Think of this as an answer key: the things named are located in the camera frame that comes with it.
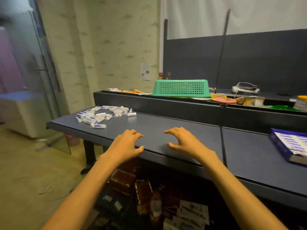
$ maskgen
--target purple curtain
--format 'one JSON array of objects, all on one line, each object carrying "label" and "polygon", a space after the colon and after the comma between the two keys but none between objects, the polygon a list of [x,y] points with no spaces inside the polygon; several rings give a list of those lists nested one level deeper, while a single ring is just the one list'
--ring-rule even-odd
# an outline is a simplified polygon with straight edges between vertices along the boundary
[{"label": "purple curtain", "polygon": [[0,93],[23,91],[24,86],[9,36],[3,28],[0,28]]}]

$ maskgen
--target hand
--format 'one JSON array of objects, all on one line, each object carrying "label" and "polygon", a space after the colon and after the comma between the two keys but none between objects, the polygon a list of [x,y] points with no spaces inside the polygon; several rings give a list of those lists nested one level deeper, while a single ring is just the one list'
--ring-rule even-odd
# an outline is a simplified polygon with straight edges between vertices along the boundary
[{"label": "hand", "polygon": [[178,144],[167,143],[173,149],[181,151],[197,161],[200,161],[204,156],[216,155],[216,153],[204,146],[191,132],[183,127],[174,127],[164,131],[165,134],[171,134],[178,139]]},{"label": "hand", "polygon": [[141,133],[137,133],[136,130],[126,130],[122,135],[115,138],[109,149],[104,154],[109,154],[111,158],[116,160],[118,165],[130,160],[131,158],[139,155],[144,146],[135,149],[136,141],[143,137]]}]

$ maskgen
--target left hand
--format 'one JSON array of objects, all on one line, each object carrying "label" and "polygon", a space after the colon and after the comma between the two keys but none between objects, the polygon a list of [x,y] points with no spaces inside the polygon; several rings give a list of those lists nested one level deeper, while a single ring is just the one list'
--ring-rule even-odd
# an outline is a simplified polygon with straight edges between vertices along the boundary
[{"label": "left hand", "polygon": [[144,151],[144,146],[135,149],[136,141],[143,137],[136,130],[126,130],[122,135],[115,138],[109,149],[105,152],[109,154],[120,165]]}]

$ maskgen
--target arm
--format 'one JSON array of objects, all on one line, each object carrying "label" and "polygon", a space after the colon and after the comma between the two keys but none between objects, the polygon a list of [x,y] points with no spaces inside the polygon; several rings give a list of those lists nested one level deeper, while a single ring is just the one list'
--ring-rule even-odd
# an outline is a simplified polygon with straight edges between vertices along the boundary
[{"label": "arm", "polygon": [[135,130],[126,130],[119,135],[41,230],[82,229],[98,195],[113,171],[120,164],[136,157],[144,150],[143,146],[138,149],[134,148],[140,137],[143,135]]},{"label": "arm", "polygon": [[186,155],[198,160],[211,175],[214,184],[235,217],[241,229],[287,229],[263,203],[253,195],[220,161],[216,153],[204,146],[183,127],[165,131],[178,139],[179,144],[168,143]]}]

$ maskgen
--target green object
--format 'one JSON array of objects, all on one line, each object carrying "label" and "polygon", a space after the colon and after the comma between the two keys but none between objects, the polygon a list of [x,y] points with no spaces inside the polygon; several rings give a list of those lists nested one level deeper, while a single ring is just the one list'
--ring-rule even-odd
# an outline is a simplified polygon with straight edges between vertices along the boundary
[{"label": "green object", "polygon": [[300,110],[294,109],[294,108],[292,108],[292,107],[283,106],[283,105],[275,105],[275,106],[271,106],[270,108],[272,108],[272,109],[279,109],[279,110],[293,110],[293,111],[300,111]]},{"label": "green object", "polygon": [[207,80],[156,80],[152,96],[210,97]]}]

